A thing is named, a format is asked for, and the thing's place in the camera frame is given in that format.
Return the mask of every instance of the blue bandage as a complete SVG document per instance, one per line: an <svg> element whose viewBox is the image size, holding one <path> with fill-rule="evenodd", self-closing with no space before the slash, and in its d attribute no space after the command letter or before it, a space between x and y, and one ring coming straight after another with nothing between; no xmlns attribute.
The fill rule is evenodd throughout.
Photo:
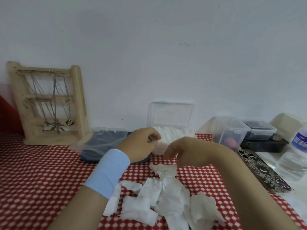
<svg viewBox="0 0 307 230"><path fill-rule="evenodd" d="M122 174L130 165L128 156L118 149L110 149L100 160L84 185L110 199Z"/></svg>

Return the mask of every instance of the pink ball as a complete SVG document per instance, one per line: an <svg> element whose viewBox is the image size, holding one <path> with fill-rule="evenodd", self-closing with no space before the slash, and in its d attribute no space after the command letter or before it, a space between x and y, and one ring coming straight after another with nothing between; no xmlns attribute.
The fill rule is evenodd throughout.
<svg viewBox="0 0 307 230"><path fill-rule="evenodd" d="M237 147L237 142L232 138L227 138L224 140L224 145L231 149L235 149Z"/></svg>

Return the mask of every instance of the checkered tablecloth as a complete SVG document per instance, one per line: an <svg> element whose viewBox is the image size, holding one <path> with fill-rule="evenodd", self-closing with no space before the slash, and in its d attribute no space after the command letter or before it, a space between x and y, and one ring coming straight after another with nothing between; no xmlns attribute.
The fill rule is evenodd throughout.
<svg viewBox="0 0 307 230"><path fill-rule="evenodd" d="M210 140L211 135L199 134L198 138ZM173 163L161 156L152 156L150 162ZM121 180L141 183L154 177L148 165L149 162L130 165ZM67 146L24 145L20 134L0 134L0 229L46 229L95 166L81 162ZM227 222L225 227L216 224L213 229L241 229L221 175L213 166L179 168L177 178L191 195L204 191L216 200ZM111 217L102 217L99 229L167 229L161 216L153 227L134 220L120 220L118 214L125 195L133 194L123 187L117 212ZM301 229L307 230L306 223L285 200L272 193L271 196Z"/></svg>

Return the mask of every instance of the plastic bottle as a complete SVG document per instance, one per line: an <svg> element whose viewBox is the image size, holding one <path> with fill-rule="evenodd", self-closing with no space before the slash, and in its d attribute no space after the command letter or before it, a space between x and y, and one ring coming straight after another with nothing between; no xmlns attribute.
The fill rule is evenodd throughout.
<svg viewBox="0 0 307 230"><path fill-rule="evenodd" d="M285 152L277 162L276 172L289 181L299 181L307 173L307 130L292 140L293 151Z"/></svg>

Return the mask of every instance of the wooden jewelry stand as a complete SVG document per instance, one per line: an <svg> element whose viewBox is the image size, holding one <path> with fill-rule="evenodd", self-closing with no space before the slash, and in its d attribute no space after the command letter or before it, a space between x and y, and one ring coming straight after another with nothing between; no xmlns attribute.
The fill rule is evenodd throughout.
<svg viewBox="0 0 307 230"><path fill-rule="evenodd" d="M81 70L79 66L72 65L70 69L35 68L23 67L18 62L8 61L6 63L6 69L11 78L14 99L25 132L25 144L71 145L78 142L89 132L83 96ZM56 117L46 119L40 117L37 108L35 108L35 102L50 102L51 99L54 99L54 103L56 103L62 102L67 97L31 93L32 88L26 80L25 75L55 76L64 77L64 79L65 77L71 78L74 95L69 96L69 101L72 101L75 104L76 118L74 124L77 126L77 131L59 131L59 129L57 129L58 131L44 130L46 122L47 126L48 124L52 125L51 123L56 119L60 126L65 126L67 124L67 119L57 119Z"/></svg>

